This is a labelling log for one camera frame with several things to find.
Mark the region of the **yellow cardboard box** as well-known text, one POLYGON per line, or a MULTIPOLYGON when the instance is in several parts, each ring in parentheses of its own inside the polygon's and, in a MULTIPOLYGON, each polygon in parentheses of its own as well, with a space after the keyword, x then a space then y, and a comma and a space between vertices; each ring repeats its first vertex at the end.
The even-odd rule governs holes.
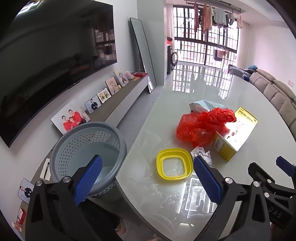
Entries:
POLYGON ((235 117, 236 122, 225 124, 229 133, 216 133, 213 140, 214 150, 226 162, 239 151, 258 123, 258 120, 242 107, 237 109, 235 117))

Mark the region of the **white paper ball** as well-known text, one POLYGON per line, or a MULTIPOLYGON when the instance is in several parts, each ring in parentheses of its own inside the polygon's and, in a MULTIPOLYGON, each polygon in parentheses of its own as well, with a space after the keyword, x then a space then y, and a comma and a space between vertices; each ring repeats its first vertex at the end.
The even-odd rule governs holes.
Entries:
POLYGON ((197 156, 201 156, 209 166, 212 165, 210 151, 206 152, 203 147, 196 147, 191 151, 191 155, 193 159, 195 159, 197 156))

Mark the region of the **yellow square plastic lid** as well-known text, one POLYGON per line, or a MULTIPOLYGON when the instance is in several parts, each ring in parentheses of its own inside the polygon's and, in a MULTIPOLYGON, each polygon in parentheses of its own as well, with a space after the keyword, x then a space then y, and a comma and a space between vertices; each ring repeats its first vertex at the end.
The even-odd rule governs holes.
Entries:
POLYGON ((193 172, 191 154, 182 148, 163 149, 156 157, 158 175, 165 180, 183 180, 193 172))

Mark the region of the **red plastic bag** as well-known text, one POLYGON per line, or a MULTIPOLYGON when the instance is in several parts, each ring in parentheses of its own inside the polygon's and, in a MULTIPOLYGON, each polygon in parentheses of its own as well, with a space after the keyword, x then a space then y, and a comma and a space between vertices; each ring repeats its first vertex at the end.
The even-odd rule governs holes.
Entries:
POLYGON ((217 133, 230 132, 227 123, 237 121, 234 111, 214 108, 209 112, 183 114, 176 129, 176 138, 191 143, 193 147, 204 147, 213 142, 217 133))

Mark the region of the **light blue snack packet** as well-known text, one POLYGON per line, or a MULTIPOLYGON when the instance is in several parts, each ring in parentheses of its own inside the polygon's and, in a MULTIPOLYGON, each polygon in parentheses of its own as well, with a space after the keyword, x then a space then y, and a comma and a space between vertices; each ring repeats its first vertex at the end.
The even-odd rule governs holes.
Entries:
POLYGON ((208 100, 199 100, 199 101, 194 101, 189 104, 190 111, 195 112, 195 113, 202 113, 206 112, 208 113, 209 111, 215 109, 215 108, 221 108, 221 109, 228 109, 226 106, 208 101, 208 100))

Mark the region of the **grey perforated trash basket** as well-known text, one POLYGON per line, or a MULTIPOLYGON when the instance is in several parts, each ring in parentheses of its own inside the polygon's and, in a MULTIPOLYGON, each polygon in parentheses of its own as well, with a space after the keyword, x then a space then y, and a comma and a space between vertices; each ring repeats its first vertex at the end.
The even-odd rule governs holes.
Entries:
POLYGON ((126 154, 126 142, 116 127, 100 121, 84 123, 64 134, 55 144, 50 158, 51 178, 58 182, 65 176, 72 176, 99 155, 102 170, 89 196, 115 202, 121 199, 115 176, 126 154))

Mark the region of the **rounded man portrait coaster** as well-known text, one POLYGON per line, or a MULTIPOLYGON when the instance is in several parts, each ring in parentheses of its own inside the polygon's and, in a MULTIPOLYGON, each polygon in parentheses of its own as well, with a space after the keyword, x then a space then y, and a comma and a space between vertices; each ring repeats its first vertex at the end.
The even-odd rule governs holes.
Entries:
POLYGON ((33 190, 34 185, 31 182, 29 182, 26 178, 22 178, 21 184, 18 189, 18 197, 22 201, 29 203, 33 190))

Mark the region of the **beige sectional sofa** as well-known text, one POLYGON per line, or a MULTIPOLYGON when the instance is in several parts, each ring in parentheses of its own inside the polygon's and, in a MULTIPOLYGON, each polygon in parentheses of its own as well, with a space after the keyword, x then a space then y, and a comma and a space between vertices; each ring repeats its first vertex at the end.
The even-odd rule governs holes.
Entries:
POLYGON ((261 69, 242 69, 249 81, 275 107, 295 138, 295 94, 283 82, 261 69))

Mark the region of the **patterned dark cushion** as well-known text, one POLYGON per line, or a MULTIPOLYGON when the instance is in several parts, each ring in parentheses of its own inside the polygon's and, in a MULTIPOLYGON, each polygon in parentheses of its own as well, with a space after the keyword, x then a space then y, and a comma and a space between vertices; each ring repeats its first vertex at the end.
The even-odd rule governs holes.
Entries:
POLYGON ((228 74, 235 75, 237 77, 242 78, 243 80, 249 82, 250 81, 250 74, 246 71, 244 71, 241 68, 237 68, 236 66, 233 66, 231 64, 228 65, 228 74))

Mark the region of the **black window grille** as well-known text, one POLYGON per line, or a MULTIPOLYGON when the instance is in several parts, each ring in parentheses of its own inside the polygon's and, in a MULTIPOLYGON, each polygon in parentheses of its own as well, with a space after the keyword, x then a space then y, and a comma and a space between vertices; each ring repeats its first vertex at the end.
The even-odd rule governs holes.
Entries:
POLYGON ((237 21, 227 29, 213 26, 203 33, 200 27, 194 32, 194 4, 173 6, 175 51, 182 62, 226 69, 236 65, 239 29, 237 21))

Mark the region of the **pink plush toy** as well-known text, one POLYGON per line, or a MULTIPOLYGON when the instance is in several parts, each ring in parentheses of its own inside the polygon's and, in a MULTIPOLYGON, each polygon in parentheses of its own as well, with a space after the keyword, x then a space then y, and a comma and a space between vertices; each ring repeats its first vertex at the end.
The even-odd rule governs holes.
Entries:
POLYGON ((132 73, 130 73, 129 71, 125 72, 125 76, 128 80, 133 80, 134 79, 134 75, 132 73))

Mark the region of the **large black television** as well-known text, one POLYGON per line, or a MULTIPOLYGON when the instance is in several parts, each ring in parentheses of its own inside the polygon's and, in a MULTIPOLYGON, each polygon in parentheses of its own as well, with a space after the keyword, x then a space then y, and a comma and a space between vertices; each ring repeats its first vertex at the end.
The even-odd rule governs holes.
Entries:
POLYGON ((1 139, 11 146, 48 103, 116 61, 112 5, 1 1, 1 139))

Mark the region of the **hanging laundry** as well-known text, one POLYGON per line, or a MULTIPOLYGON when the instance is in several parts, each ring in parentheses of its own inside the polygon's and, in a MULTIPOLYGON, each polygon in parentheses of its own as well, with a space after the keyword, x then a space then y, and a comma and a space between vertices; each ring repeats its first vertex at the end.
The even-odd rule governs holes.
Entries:
POLYGON ((201 13, 199 12, 199 5, 194 3, 194 32, 201 27, 203 33, 211 31, 213 26, 227 29, 237 21, 237 29, 242 28, 241 16, 234 17, 234 13, 227 13, 222 8, 213 8, 210 5, 203 5, 201 13))

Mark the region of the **scalloped yellow photo frame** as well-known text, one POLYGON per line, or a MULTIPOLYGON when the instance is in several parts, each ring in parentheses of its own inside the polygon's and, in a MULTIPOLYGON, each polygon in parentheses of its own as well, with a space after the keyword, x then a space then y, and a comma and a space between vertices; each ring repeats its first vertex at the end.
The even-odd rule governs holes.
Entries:
POLYGON ((111 94, 109 93, 108 89, 105 88, 102 91, 100 91, 99 93, 97 93, 97 96, 100 100, 101 103, 106 102, 108 99, 111 98, 111 94))

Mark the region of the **child photo frame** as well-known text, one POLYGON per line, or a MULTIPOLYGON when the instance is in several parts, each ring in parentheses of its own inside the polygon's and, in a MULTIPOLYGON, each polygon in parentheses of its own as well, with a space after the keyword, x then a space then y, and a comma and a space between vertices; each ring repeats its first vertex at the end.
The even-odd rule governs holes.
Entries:
POLYGON ((123 72, 115 71, 114 73, 121 87, 125 87, 129 83, 128 79, 126 78, 123 72))

